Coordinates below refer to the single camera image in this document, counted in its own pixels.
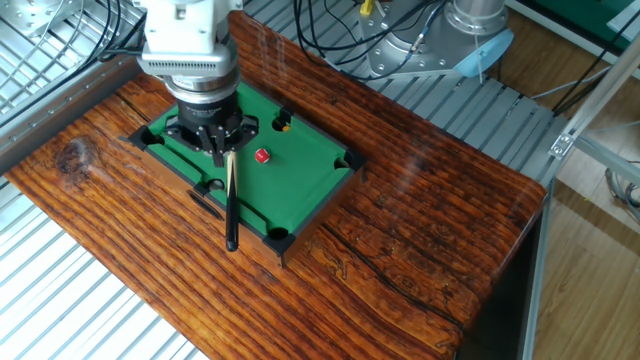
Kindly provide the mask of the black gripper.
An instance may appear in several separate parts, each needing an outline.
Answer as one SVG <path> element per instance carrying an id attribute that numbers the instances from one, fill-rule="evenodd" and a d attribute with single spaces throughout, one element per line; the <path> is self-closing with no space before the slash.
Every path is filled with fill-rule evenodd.
<path id="1" fill-rule="evenodd" d="M 177 122 L 167 125 L 164 134 L 212 158 L 214 166 L 224 166 L 224 153 L 237 152 L 259 134 L 259 119 L 242 115 L 238 93 L 215 102 L 195 103 L 177 100 Z M 224 132 L 222 150 L 213 131 Z"/>

